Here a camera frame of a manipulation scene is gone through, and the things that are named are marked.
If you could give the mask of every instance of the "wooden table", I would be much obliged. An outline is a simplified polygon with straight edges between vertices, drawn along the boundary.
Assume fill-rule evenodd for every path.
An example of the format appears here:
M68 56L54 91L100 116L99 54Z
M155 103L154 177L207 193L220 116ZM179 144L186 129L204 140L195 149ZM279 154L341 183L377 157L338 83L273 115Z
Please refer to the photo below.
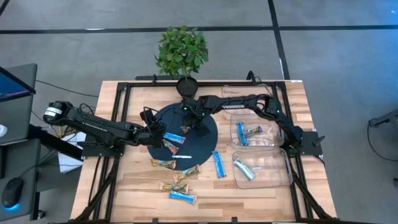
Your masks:
M97 116L111 119L117 84L114 81L103 82L96 109ZM301 126L305 131L312 130L314 126L303 83L286 81L286 87L295 125ZM131 94L127 121L138 124L144 124L139 116L143 106L159 110L180 101L180 96L173 87L133 87ZM221 96L221 87L201 87L197 93L197 96L200 95ZM118 121L123 99L122 94ZM182 182L190 185L190 194L198 196L196 203L190 205L171 200L169 193L159 190L159 184L173 182L172 174L178 171L151 166L151 156L146 146L126 146L119 165L111 222L151 222L152 218L159 218L160 222L230 222L231 217L237 217L240 222L295 220L289 187L247 190L236 187L231 165L235 149L230 143L230 115L222 111L213 117L219 132L216 150L221 153L227 177L217 178L214 160L210 157L201 165L199 175ZM302 160L309 191L325 211L335 217L323 164L313 156L302 156ZM84 161L71 218L77 217L87 206L96 161L95 157ZM305 217L302 194L299 189L297 192L301 214ZM104 217L105 205L106 200L103 200L100 218Z

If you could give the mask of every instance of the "power cord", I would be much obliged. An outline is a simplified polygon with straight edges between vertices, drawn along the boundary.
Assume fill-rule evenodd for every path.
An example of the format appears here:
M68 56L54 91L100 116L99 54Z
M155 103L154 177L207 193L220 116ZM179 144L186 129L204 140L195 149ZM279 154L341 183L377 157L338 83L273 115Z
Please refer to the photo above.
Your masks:
M33 114L34 116L36 116L37 119L39 119L39 120L41 120L41 121L44 122L44 120L43 120L42 118L40 118L39 116L37 116L37 114L36 114L35 112L33 112L33 110L31 110L31 112L32 112L32 114Z
M321 157L319 157L317 155L313 155L313 156L315 156L317 159L319 159L319 161L321 161L323 163L323 166L326 166L325 161L323 161L323 159Z
M46 153L46 155L44 155L43 156L43 158L41 158L41 162L39 162L37 165L34 165L34 166L31 166L31 167L29 167L28 169L26 169L24 172L22 172L21 174L20 174L20 176L19 177L22 177L28 170L30 170L31 168L35 168L35 167L38 167L38 166L45 166L45 165L47 165L47 166L59 166L59 167L61 167L61 166L69 166L69 167L75 167L75 166L81 166L81 165L66 165L66 164L44 164L44 161L46 161L49 157L51 157L53 154L55 153L55 151L54 150L50 150L48 153Z
M387 160L387 161L398 162L398 160L395 160L395 159L388 159L388 158L386 158L386 157L380 155L380 154L373 148L373 145L372 145L371 140L370 140L370 138L369 138L369 128L371 127L371 121L372 121L372 120L370 120L370 121L368 122L368 130L367 130L368 143L369 143L370 147L372 148L372 150L374 151L374 153L376 153L376 155L378 155L380 158L385 159L385 160Z
M71 92L71 93L76 93L76 94L83 95L83 96L99 97L99 96L96 96L96 95L90 95L90 94L86 94L86 93L79 93L79 92L76 92L76 91L68 90L66 88L62 88L62 87L59 87L59 86L56 86L56 85L53 85L53 84L49 84L49 83L46 83L46 82L43 82L43 81L40 81L40 80L36 80L36 81L39 82L39 83L43 83L43 84L58 88L60 90L65 90L65 91Z

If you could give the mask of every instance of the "black round platform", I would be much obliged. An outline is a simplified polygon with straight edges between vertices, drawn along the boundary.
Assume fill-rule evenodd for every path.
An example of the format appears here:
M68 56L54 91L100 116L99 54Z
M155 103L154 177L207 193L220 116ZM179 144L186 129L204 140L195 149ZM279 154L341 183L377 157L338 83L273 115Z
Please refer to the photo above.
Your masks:
M207 126L210 130L210 133L203 136L198 137L196 135L195 130L189 130L187 134L184 134L181 130L182 124L182 115L183 111L180 109L180 103L174 103L172 105L168 105L165 108L162 108L160 113L157 113L155 116L159 118L161 113L166 112L166 114L162 117L162 122L167 125L167 132L176 134L178 136L186 137L185 142L183 144L179 144L177 142L169 141L174 146L179 148L176 156L192 156L191 159L182 159L182 158L173 158L173 154L167 147L160 147L154 149L152 146L148 146L148 151L150 155L154 159L160 159L163 161L175 160L177 161L177 165L175 170L185 170L191 168L197 164L203 164L207 161L207 159L211 156L211 152L216 149L217 140L218 140L218 130L217 125L214 119L209 116L203 119L202 123Z

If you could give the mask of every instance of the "gray carpet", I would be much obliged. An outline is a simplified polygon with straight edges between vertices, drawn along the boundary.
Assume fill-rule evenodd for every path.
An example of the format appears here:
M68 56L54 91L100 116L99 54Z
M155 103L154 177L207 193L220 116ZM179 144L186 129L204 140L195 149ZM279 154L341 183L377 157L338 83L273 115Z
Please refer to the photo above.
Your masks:
M275 0L280 26L398 24L394 0ZM10 0L4 29L86 29L180 26L269 26L267 1ZM398 30L283 31L291 79L302 79L320 135L337 214L344 220L396 223L398 162L380 159L366 139L369 119L398 108ZM205 32L210 62L197 79L245 78L249 70L281 79L273 31ZM158 68L159 33L0 35L0 66L39 65L39 80L97 95L103 80L133 80ZM36 84L33 110L68 100L95 106L96 99ZM42 124L32 117L33 124ZM384 156L398 159L397 130L371 129ZM77 183L42 194L45 220L67 221ZM27 223L21 217L2 223Z

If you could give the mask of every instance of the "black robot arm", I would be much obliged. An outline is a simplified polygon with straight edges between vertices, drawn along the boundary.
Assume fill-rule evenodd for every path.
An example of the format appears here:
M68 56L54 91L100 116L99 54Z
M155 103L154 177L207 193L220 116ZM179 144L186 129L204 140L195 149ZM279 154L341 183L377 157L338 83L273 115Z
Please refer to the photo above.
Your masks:
M198 100L184 99L183 110L187 112L184 116L184 126L196 128L199 135L208 132L202 126L203 118L215 114L221 110L250 109L260 118L275 121L287 136L287 144L295 148L301 148L303 130L294 126L282 112L282 106L277 98L267 94L248 95L238 97L220 98L218 96L200 96Z
M146 127L129 122L112 122L84 112L81 106L76 108L67 101L49 103L49 107L43 116L43 120L47 124L55 126L67 125L83 131L94 138L95 142L101 147L112 148L122 142L132 146L163 146L162 139L166 125L156 120L151 110L142 112L141 118L146 121Z

